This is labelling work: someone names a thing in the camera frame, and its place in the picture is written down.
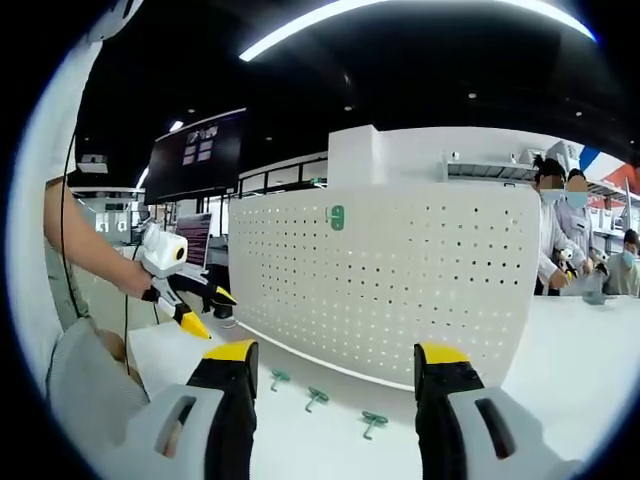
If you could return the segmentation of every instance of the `computer monitor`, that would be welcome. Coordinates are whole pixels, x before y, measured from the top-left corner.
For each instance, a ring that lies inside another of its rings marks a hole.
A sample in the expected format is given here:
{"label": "computer monitor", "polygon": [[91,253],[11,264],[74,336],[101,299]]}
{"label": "computer monitor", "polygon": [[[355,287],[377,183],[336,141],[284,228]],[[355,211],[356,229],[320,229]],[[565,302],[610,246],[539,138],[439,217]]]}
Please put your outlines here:
{"label": "computer monitor", "polygon": [[178,218],[175,233],[187,239],[187,265],[205,268],[209,251],[210,228],[210,213]]}
{"label": "computer monitor", "polygon": [[245,111],[227,112],[158,138],[144,183],[145,203],[235,191]]}

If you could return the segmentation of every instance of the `white tabletop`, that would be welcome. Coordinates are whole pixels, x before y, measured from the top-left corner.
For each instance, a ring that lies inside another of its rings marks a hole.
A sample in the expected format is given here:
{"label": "white tabletop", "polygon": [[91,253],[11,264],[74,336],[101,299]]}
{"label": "white tabletop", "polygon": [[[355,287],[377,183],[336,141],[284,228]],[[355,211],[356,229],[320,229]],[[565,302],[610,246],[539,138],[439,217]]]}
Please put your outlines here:
{"label": "white tabletop", "polygon": [[634,399],[639,339],[637,298],[534,298],[503,389],[542,422],[558,455],[586,460]]}
{"label": "white tabletop", "polygon": [[[173,322],[130,333],[152,397],[172,383],[185,383],[208,349],[251,336],[241,327],[221,329],[210,314],[203,320],[212,340],[185,334]],[[634,393],[639,338],[638,299],[591,306],[577,297],[534,298],[503,388],[541,421],[545,441],[558,455],[587,460]],[[269,390],[272,368],[292,378],[278,393]],[[411,393],[340,374],[265,341],[258,376],[252,478],[421,478]],[[308,386],[331,397],[313,414],[304,411]],[[373,431],[374,441],[362,439],[362,410],[389,418],[388,426]]]}

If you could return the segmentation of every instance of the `white partition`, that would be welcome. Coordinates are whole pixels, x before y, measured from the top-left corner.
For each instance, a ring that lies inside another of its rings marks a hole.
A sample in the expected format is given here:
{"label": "white partition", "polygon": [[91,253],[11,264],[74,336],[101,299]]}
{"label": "white partition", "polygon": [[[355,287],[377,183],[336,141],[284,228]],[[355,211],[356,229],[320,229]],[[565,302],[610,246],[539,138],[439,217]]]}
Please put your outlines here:
{"label": "white partition", "polygon": [[[413,345],[467,353],[504,379],[534,288],[533,190],[432,184],[310,190],[232,202],[235,317],[287,350],[411,390]],[[331,209],[343,206],[343,230]]]}

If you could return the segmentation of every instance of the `ceiling light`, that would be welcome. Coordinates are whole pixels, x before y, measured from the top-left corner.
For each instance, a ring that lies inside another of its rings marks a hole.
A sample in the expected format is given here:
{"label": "ceiling light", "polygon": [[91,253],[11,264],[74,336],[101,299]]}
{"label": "ceiling light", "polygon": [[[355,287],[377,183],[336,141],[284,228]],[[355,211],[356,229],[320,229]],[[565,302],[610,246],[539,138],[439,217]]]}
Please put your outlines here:
{"label": "ceiling light", "polygon": [[171,125],[171,128],[169,129],[169,131],[175,132],[176,130],[180,130],[183,125],[184,125],[184,122],[181,122],[180,120],[176,120],[175,122],[173,122],[173,125]]}
{"label": "ceiling light", "polygon": [[149,167],[145,168],[144,172],[142,172],[142,175],[140,175],[140,178],[138,179],[138,183],[136,184],[136,190],[140,190],[140,187],[142,187],[142,184],[147,178],[147,175],[149,175]]}
{"label": "ceiling light", "polygon": [[[376,3],[390,2],[390,1],[398,1],[398,0],[338,0],[323,7],[312,10],[309,13],[302,15],[301,17],[296,18],[295,20],[283,25],[277,30],[273,31],[263,39],[259,40],[251,47],[246,49],[240,55],[240,59],[245,62],[250,62],[254,58],[256,58],[261,53],[265,52],[269,48],[274,45],[280,43],[287,37],[298,33],[301,30],[304,30],[311,25],[314,25],[318,22],[326,20],[327,18],[334,17],[336,15],[340,15],[341,13],[345,13],[351,10],[355,10],[356,8],[366,7],[368,5],[374,5]],[[423,2],[435,1],[435,0],[422,0]],[[517,7],[525,8],[529,11],[536,12],[540,15],[544,15],[546,17],[557,20],[564,25],[571,27],[583,35],[589,37],[591,40],[595,41],[595,37],[589,31],[587,27],[585,27],[578,20],[573,18],[566,12],[554,7],[553,5],[549,5],[542,0],[493,0],[495,2],[508,3],[510,5],[514,5]]]}

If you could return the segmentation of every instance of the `person's hand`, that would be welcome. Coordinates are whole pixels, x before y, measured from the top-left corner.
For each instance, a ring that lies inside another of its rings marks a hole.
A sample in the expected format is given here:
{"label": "person's hand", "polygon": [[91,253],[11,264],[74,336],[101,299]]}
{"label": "person's hand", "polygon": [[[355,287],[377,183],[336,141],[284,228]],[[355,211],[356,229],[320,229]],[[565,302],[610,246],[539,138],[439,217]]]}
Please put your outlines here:
{"label": "person's hand", "polygon": [[584,271],[585,275],[589,275],[591,272],[593,272],[593,260],[587,258],[587,260],[582,264],[582,270]]}
{"label": "person's hand", "polygon": [[559,290],[561,288],[564,288],[567,283],[569,283],[569,279],[559,268],[556,269],[555,272],[553,272],[553,275],[551,275],[551,277],[549,277],[549,288]]}
{"label": "person's hand", "polygon": [[118,275],[116,286],[122,293],[142,298],[144,292],[151,288],[151,274],[142,267],[140,262],[128,260],[121,274]]}

